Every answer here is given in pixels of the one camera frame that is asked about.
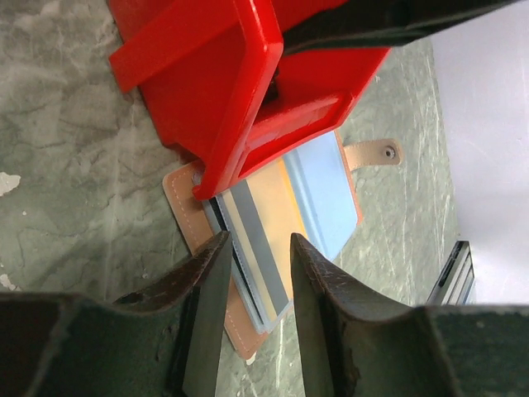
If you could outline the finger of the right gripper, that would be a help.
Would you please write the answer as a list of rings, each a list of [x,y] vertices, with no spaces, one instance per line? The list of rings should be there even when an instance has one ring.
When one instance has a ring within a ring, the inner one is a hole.
[[[284,55],[403,46],[512,4],[508,0],[346,1],[286,30]]]

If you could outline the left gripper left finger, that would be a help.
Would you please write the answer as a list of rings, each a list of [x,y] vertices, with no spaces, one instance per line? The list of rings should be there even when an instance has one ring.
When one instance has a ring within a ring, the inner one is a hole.
[[[4,396],[212,396],[231,235],[109,304],[81,294],[1,296]]]

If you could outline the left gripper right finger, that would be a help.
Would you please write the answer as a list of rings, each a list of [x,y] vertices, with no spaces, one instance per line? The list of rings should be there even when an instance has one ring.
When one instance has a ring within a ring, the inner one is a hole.
[[[290,263],[306,395],[527,395],[526,306],[409,307],[298,233]]]

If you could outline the red bin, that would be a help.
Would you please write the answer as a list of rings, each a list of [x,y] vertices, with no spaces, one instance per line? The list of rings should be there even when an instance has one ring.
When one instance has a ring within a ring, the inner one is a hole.
[[[122,92],[138,89],[161,142],[202,164],[206,200],[340,126],[389,50],[284,54],[284,32],[330,1],[111,1]]]

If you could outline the tan leather card holder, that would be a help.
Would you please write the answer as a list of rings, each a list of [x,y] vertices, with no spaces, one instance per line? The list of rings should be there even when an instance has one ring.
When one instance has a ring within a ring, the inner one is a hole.
[[[287,167],[306,230],[303,236],[325,258],[336,259],[363,218],[352,172],[368,166],[399,165],[403,158],[403,148],[394,139],[344,145],[337,132],[325,133],[278,158]],[[162,182],[165,196],[191,252],[198,251],[218,232],[228,231],[224,222],[219,220],[217,205],[212,203],[215,197],[200,201],[193,196],[200,178],[198,163],[191,162],[167,174]],[[284,316],[270,331],[258,331],[252,321],[253,304],[241,296],[238,288],[241,278],[236,275],[233,235],[232,245],[225,329],[240,357],[249,360]]]

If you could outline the gold striped card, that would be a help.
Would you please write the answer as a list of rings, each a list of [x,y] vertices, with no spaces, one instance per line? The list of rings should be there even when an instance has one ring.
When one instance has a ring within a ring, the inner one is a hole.
[[[259,332],[292,306],[290,236],[306,233],[283,160],[276,160],[215,197],[219,220],[234,237],[238,288],[253,304]]]

